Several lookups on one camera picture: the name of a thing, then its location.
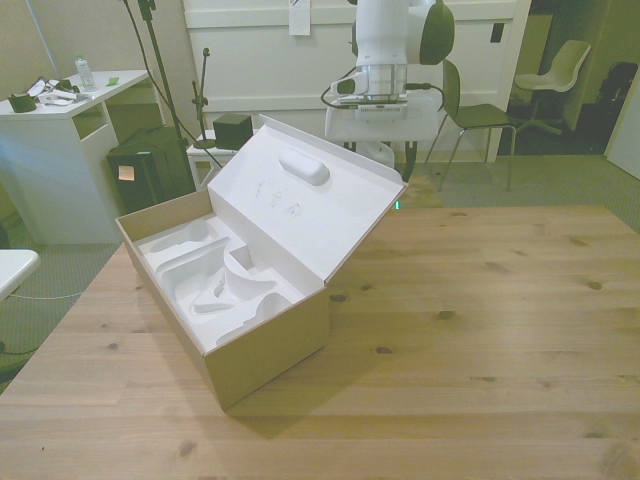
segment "white door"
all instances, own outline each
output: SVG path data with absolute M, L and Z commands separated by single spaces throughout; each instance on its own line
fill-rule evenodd
M 605 156 L 615 165 L 640 179 L 640 89 L 637 75 L 613 130 Z

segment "cable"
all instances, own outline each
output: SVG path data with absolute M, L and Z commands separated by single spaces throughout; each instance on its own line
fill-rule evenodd
M 353 72 L 356 69 L 356 67 L 353 67 L 351 70 L 349 70 L 347 73 L 345 73 L 343 76 L 340 77 L 340 79 L 342 80 L 343 78 L 345 78 L 346 76 L 348 76 L 351 72 Z M 350 110 L 356 107 L 350 106 L 350 105 L 334 105 L 333 103 L 327 102 L 324 97 L 327 93 L 329 93 L 329 90 L 331 90 L 331 86 L 329 86 L 329 88 L 327 88 L 324 92 L 322 92 L 322 95 L 320 95 L 320 101 L 322 103 L 324 103 L 327 107 L 331 107 L 331 108 L 335 108 L 336 110 Z
M 144 50 L 142 38 L 140 37 L 140 31 L 138 30 L 138 25 L 136 25 L 136 20 L 135 18 L 133 18 L 133 13 L 131 12 L 131 8 L 129 7 L 129 0 L 123 0 L 123 3 L 124 3 L 124 6 L 127 7 L 127 12 L 129 13 L 131 24 L 133 25 L 133 30 L 136 33 L 136 38 L 138 39 L 138 45 L 140 45 L 140 51 L 142 53 L 142 60 L 144 61 L 144 67 L 147 70 L 149 79 L 151 80 L 151 83 L 153 83 L 153 86 L 156 88 L 158 95 L 160 95 L 160 98 L 162 99 L 162 101 L 165 103 L 165 105 L 169 106 L 169 101 L 164 96 L 164 94 L 162 93 L 162 90 L 160 90 L 160 87 L 158 86 L 155 79 L 153 78 L 153 75 L 151 74 L 151 69 L 149 68 L 149 62 L 147 61 L 147 54 Z M 198 143 L 198 139 L 193 135 L 191 135 L 191 132 L 187 130 L 187 127 L 184 126 L 184 124 L 180 121 L 177 115 L 176 115 L 176 120 L 178 121 L 178 125 L 180 125 L 180 127 L 187 134 L 187 136 L 191 138 L 191 140 L 193 140 L 195 143 Z M 218 165 L 218 167 L 222 168 L 222 165 L 220 164 L 220 162 L 218 162 L 218 160 L 213 155 L 211 155 L 211 153 L 209 153 L 207 149 L 203 149 L 203 150 L 207 155 L 209 155 L 209 157 L 211 157 L 211 160 L 213 160 L 216 163 L 216 165 Z
M 39 347 L 32 348 L 31 350 L 27 350 L 26 352 L 0 352 L 0 355 L 27 355 L 29 353 L 35 352 Z
M 23 297 L 22 295 L 15 295 L 13 293 L 10 293 L 9 296 L 16 297 L 16 298 L 24 298 L 27 300 L 62 300 L 63 298 L 79 297 L 83 293 L 84 292 L 72 293 L 71 295 L 63 295 L 62 297 Z
M 4 342 L 0 342 L 0 355 L 27 355 L 28 353 L 35 352 L 38 347 L 32 348 L 31 350 L 27 350 L 25 352 L 7 352 L 5 349 L 7 348 L 7 344 Z

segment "black cable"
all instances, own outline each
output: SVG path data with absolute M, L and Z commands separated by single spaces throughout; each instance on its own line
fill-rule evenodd
M 31 350 L 27 350 L 26 352 L 2 352 L 2 355 L 28 355 L 29 353 L 35 352 L 39 347 L 33 348 Z
M 6 344 L 4 342 L 0 342 L 0 355 L 27 355 L 29 353 L 35 352 L 39 347 L 32 348 L 31 350 L 27 350 L 25 352 L 7 352 L 5 350 Z
M 169 106 L 169 101 L 166 99 L 166 97 L 162 93 L 162 90 L 160 90 L 160 87 L 158 86 L 158 84 L 156 83 L 155 79 L 153 78 L 153 75 L 151 74 L 151 69 L 149 68 L 149 62 L 147 61 L 147 54 L 146 54 L 146 52 L 144 50 L 144 45 L 142 43 L 142 38 L 140 37 L 140 31 L 138 30 L 138 25 L 136 25 L 136 20 L 135 20 L 135 18 L 133 18 L 133 13 L 131 12 L 131 8 L 129 7 L 129 1 L 128 0 L 123 0 L 123 3 L 124 3 L 124 6 L 127 7 L 127 12 L 129 13 L 129 18 L 131 19 L 131 24 L 133 25 L 133 30 L 136 33 L 136 38 L 138 39 L 138 45 L 140 45 L 140 51 L 142 53 L 142 60 L 144 61 L 144 67 L 147 70 L 147 74 L 149 75 L 149 79 L 151 80 L 151 83 L 153 83 L 153 86 L 158 91 L 158 95 L 160 95 L 160 98 L 162 98 L 162 101 L 165 103 L 165 105 Z M 187 136 L 189 138 L 191 138 L 191 140 L 193 140 L 195 143 L 198 143 L 198 139 L 196 137 L 194 137 L 193 135 L 191 135 L 191 132 L 189 132 L 189 130 L 187 130 L 187 127 L 184 126 L 184 124 L 180 121 L 180 119 L 177 116 L 176 116 L 176 120 L 178 121 L 178 125 L 180 125 L 180 127 L 187 134 Z M 218 160 L 213 155 L 211 155 L 211 153 L 209 153 L 209 151 L 207 149 L 204 149 L 204 152 L 207 155 L 209 155 L 209 157 L 211 157 L 211 160 L 213 160 L 216 163 L 216 165 L 218 165 L 218 167 L 222 168 L 222 165 L 220 164 L 220 162 L 218 162 Z
M 356 69 L 356 67 L 353 67 L 351 70 L 349 70 L 347 73 L 345 73 L 343 76 L 340 77 L 340 80 L 342 80 L 343 78 L 347 77 L 349 74 L 351 74 L 351 72 L 353 72 Z M 351 106 L 351 105 L 334 105 L 333 103 L 327 102 L 324 97 L 327 93 L 329 93 L 329 90 L 331 90 L 331 85 L 329 85 L 329 88 L 327 88 L 324 92 L 322 92 L 322 95 L 320 95 L 320 101 L 322 103 L 324 103 L 327 107 L 331 107 L 331 108 L 335 108 L 336 110 L 349 110 L 349 109 L 353 109 L 355 107 Z

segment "water bottle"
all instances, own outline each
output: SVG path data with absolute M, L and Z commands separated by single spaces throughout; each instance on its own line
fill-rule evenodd
M 82 59 L 82 53 L 76 53 L 76 57 L 78 57 L 76 60 L 76 68 L 78 69 L 78 74 L 80 75 L 82 86 L 87 92 L 95 92 L 98 88 L 96 87 L 96 82 L 93 79 L 93 75 L 91 75 L 89 64 L 86 60 Z

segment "black object on desk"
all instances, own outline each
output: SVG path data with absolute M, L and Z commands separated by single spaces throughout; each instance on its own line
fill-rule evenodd
M 173 128 L 138 130 L 107 155 L 127 213 L 195 191 Z
M 240 150 L 253 135 L 253 126 L 249 115 L 225 113 L 213 121 L 216 133 L 216 147 L 221 150 Z

